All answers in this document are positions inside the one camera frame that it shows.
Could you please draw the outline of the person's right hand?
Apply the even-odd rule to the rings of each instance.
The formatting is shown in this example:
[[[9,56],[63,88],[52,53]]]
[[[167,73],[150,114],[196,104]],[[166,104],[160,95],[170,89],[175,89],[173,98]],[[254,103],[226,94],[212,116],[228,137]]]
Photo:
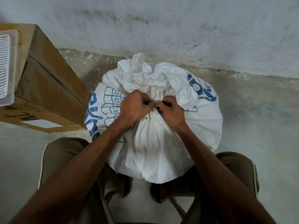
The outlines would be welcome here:
[[[164,111],[163,117],[168,126],[174,131],[182,131],[188,127],[185,121],[184,112],[184,109],[177,104],[177,100],[175,98],[175,108],[168,112]]]

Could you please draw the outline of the person's left forearm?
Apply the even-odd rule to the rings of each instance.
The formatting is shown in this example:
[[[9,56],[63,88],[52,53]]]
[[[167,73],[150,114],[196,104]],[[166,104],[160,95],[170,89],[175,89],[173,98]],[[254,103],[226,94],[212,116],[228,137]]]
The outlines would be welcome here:
[[[47,179],[9,224],[64,224],[76,213],[129,128],[119,117]]]

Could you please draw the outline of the person's left sandal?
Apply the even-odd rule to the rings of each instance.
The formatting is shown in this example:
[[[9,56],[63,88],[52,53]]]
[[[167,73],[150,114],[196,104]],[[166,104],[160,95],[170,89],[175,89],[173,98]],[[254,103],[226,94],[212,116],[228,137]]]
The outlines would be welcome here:
[[[125,198],[127,197],[133,187],[133,178],[127,175],[118,174],[119,177],[119,186],[118,186],[118,197]]]

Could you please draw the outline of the person's right sandal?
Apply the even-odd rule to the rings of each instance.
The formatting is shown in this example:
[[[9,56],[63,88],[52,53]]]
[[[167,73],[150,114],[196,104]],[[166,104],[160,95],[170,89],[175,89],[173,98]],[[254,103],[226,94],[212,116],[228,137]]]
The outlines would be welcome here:
[[[151,183],[150,185],[150,195],[154,202],[161,204],[161,184]]]

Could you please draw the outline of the brown cardboard box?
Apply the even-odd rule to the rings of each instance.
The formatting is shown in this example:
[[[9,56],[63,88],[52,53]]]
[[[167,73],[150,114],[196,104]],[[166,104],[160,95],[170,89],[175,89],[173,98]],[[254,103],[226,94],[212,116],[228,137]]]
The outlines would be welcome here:
[[[0,107],[0,122],[46,133],[85,130],[90,92],[36,24],[0,23],[17,32],[12,104]]]

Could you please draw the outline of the white woven sack blue print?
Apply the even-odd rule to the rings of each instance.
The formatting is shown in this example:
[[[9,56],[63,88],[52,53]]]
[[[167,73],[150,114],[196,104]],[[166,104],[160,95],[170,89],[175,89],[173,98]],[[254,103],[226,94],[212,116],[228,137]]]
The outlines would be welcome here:
[[[176,97],[194,134],[211,151],[218,148],[223,117],[213,86],[177,65],[145,62],[143,53],[118,61],[116,69],[103,75],[84,120],[92,140],[117,119],[121,101],[136,89],[153,100]],[[157,109],[124,133],[107,163],[118,173],[156,184],[174,180],[194,165],[183,142]]]

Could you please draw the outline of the person's left hand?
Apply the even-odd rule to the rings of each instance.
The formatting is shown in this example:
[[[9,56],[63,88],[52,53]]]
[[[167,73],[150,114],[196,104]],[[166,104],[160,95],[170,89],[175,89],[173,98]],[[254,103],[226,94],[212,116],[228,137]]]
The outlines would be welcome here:
[[[138,90],[128,93],[120,104],[119,118],[128,126],[131,126],[148,114],[138,112]]]

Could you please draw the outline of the clear plastic slotted tray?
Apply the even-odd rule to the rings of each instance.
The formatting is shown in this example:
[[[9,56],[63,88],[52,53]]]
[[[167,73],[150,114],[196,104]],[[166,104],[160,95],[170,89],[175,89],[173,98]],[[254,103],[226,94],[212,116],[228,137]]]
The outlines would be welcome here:
[[[0,107],[14,102],[17,53],[18,32],[0,31]]]

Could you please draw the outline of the person's right forearm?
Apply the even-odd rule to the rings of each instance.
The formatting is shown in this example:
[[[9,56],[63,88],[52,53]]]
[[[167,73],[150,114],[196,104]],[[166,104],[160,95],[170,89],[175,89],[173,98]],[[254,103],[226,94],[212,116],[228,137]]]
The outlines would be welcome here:
[[[172,128],[183,141],[227,224],[276,224],[249,189],[195,136],[186,123]]]

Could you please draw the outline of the person's sandal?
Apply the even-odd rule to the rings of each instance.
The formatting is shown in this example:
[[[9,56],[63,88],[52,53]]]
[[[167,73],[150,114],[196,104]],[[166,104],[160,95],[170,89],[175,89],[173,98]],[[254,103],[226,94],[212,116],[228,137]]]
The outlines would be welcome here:
[[[118,197],[125,198],[127,197],[133,187],[133,178],[127,175],[118,174],[119,177],[119,186],[118,186]]]
[[[161,184],[151,183],[150,185],[150,195],[154,202],[161,204]]]

